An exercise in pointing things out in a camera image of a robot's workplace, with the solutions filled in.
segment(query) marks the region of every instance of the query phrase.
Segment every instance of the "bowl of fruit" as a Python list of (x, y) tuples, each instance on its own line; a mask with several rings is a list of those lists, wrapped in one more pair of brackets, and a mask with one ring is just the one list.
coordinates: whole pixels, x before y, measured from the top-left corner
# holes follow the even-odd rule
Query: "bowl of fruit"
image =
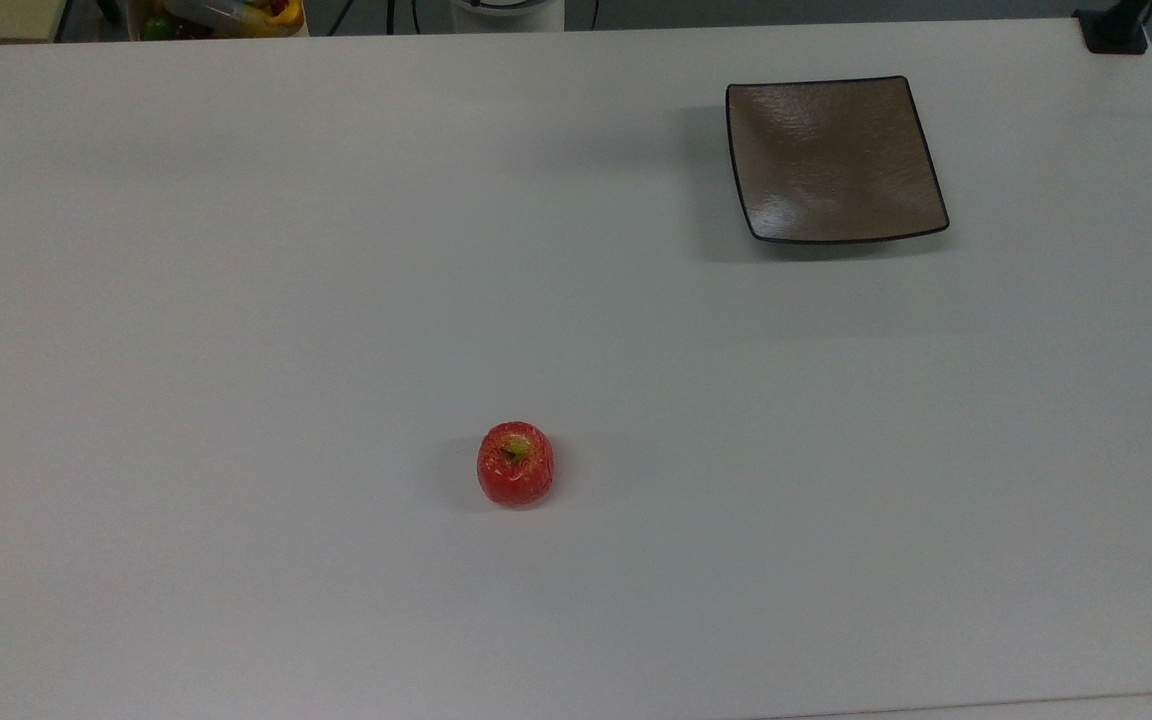
[(132, 40), (305, 36), (302, 0), (129, 0)]

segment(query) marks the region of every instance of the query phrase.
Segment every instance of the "plate rim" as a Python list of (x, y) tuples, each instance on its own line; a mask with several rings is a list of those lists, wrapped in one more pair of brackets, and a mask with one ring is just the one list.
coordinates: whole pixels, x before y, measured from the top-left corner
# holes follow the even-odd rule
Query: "plate rim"
[[(910, 109), (914, 111), (914, 126), (918, 127), (918, 137), (923, 142), (923, 154), (927, 157), (927, 167), (932, 169), (932, 184), (935, 187), (935, 198), (940, 200), (941, 213), (945, 215), (945, 223), (940, 227), (925, 229), (924, 232), (911, 232), (892, 234), (892, 236), (881, 237), (861, 237), (861, 238), (847, 238), (847, 240), (796, 240), (786, 237), (768, 237), (763, 236), (755, 230), (755, 223), (751, 222), (749, 217), (749, 205), (745, 204), (745, 190), (740, 183), (740, 166), (736, 161), (736, 142), (732, 137), (732, 89), (733, 88), (796, 88), (805, 85), (849, 85), (849, 83), (861, 83), (861, 82), (882, 82), (899, 79), (902, 85), (905, 86), (905, 96), (909, 97)], [(745, 218), (745, 227), (749, 228), (750, 234), (753, 234), (756, 240), (763, 242), (774, 242), (780, 243), (780, 245), (858, 245), (859, 243), (867, 242), (890, 242), (893, 240), (905, 240), (908, 237), (919, 237), (924, 234), (933, 234), (939, 232), (946, 232), (950, 227), (950, 210), (945, 205), (945, 192), (941, 190), (941, 179), (937, 174), (937, 161), (932, 159), (932, 149), (927, 144), (927, 132), (923, 131), (923, 118), (918, 114), (918, 103), (914, 99), (914, 89), (910, 88), (909, 78), (902, 76), (902, 74), (895, 74), (895, 76), (878, 76), (878, 77), (858, 77), (858, 78), (841, 78), (841, 79), (805, 79), (805, 81), (791, 81), (791, 82), (733, 82), (728, 83), (727, 91), (723, 92), (723, 114), (727, 118), (727, 156), (732, 159), (732, 177), (736, 181), (736, 195), (740, 197), (740, 209), (741, 214)]]

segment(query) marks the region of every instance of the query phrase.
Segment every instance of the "floor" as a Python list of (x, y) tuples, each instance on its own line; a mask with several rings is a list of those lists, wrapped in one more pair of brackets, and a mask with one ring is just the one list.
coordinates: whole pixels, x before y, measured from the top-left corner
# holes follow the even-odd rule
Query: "floor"
[[(326, 35), (349, 0), (305, 0), (311, 35)], [(567, 26), (590, 28), (594, 0), (566, 0)], [(900, 22), (948, 18), (1066, 18), (1076, 6), (1101, 9), (1111, 0), (599, 0), (596, 29), (743, 26), (744, 24)], [(397, 0), (396, 32), (449, 32), (448, 0)], [(353, 0), (338, 35), (385, 32), (385, 0)], [(104, 22), (94, 0), (73, 0), (63, 41), (127, 40), (122, 26)], [(1152, 20), (1149, 22), (1152, 40)]]

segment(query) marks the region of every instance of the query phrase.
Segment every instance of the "plastic container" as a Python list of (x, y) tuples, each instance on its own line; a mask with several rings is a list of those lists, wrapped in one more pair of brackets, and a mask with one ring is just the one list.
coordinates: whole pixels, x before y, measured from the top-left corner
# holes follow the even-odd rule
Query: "plastic container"
[(162, 0), (162, 8), (228, 37), (289, 37), (305, 24), (301, 0), (291, 0), (288, 12), (278, 15), (242, 0)]

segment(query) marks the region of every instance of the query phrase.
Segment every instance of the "apple stem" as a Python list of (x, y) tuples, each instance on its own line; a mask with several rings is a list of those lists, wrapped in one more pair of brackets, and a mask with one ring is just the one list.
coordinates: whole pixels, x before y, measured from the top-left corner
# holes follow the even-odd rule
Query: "apple stem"
[(517, 462), (526, 456), (526, 452), (531, 450), (531, 446), (526, 442), (521, 441), (521, 439), (515, 439), (515, 441), (509, 441), (503, 446), (503, 450), (509, 456), (510, 462)]

